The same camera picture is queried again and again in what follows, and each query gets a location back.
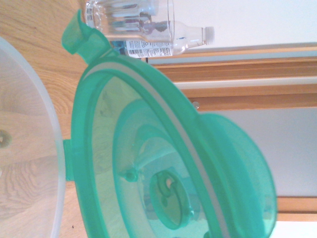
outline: clear plastic container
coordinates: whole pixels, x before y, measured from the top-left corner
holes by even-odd
[[[170,42],[173,35],[172,0],[90,0],[86,23],[110,41]]]
[[[214,39],[213,27],[190,27],[182,22],[171,22],[174,34],[172,43],[145,42],[145,41],[112,41],[113,48],[121,55],[133,58],[150,58],[180,55],[189,48],[210,45]]]
[[[90,0],[85,20],[100,30],[117,52],[133,58],[179,55],[212,44],[214,39],[213,27],[190,27],[174,21],[172,0]]]
[[[0,37],[0,237],[58,237],[64,193],[52,101],[28,62]]]

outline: wooden trim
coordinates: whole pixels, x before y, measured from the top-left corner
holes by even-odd
[[[182,89],[188,98],[317,93],[317,84]]]
[[[188,68],[188,67],[267,64],[267,63],[316,62],[316,61],[317,61],[317,57],[303,57],[303,58],[279,58],[279,59],[229,60],[229,61],[193,62],[193,63],[175,63],[175,64],[153,64],[153,66],[157,69],[161,69],[161,68],[168,69],[168,68]]]
[[[259,95],[237,97],[190,98],[198,102],[198,110],[248,110],[248,109],[281,109],[317,107],[317,94]]]
[[[268,53],[283,53],[283,52],[301,52],[301,51],[316,51],[317,44],[296,44],[296,45],[276,45],[276,46],[256,46],[254,47],[238,47],[238,48],[218,48],[205,49],[207,52],[188,52],[185,54],[166,57],[167,59],[193,58],[193,57],[212,57],[212,56],[227,56],[227,55],[247,55],[247,54],[268,54]]]
[[[278,213],[280,222],[317,222],[317,213]]]
[[[317,197],[278,197],[279,213],[317,213]]]
[[[173,82],[197,82],[257,78],[309,77],[317,75],[317,58],[266,61],[230,61],[213,64],[170,65],[159,68]]]

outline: transparent plastic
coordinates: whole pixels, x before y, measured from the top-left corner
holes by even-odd
[[[0,38],[0,237],[58,237],[64,193],[52,101],[28,62]]]
[[[121,55],[133,58],[175,56],[186,52],[189,48],[212,44],[213,27],[190,27],[182,22],[171,22],[174,34],[172,43],[147,43],[145,41],[112,41],[113,48]]]
[[[90,0],[86,23],[109,40],[171,42],[172,0]]]
[[[172,139],[141,96],[119,78],[112,78],[99,96],[92,143],[97,193],[110,237],[203,237],[209,230]],[[174,227],[166,226],[155,207],[157,196],[151,194],[151,183],[162,171],[179,181],[170,181],[168,189],[176,186],[176,200],[169,196],[166,201],[171,203],[166,217]],[[187,202],[177,200],[180,195]]]
[[[274,184],[246,133],[224,117],[200,115],[158,70],[116,53],[80,11],[62,40],[90,62],[71,130],[88,237],[270,235]]]

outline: bottle label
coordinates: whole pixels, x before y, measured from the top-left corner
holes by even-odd
[[[171,43],[164,42],[145,42],[145,41],[127,41],[127,51],[133,58],[149,58],[172,56],[173,49]]]
[[[86,24],[90,26],[91,28],[95,27],[94,16],[93,16],[94,3],[95,3],[95,0],[87,1],[86,9],[85,9]]]

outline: lid handle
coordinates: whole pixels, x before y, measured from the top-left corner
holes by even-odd
[[[72,55],[79,54],[87,64],[102,55],[117,55],[106,37],[81,21],[81,10],[73,16],[62,37],[63,47]]]

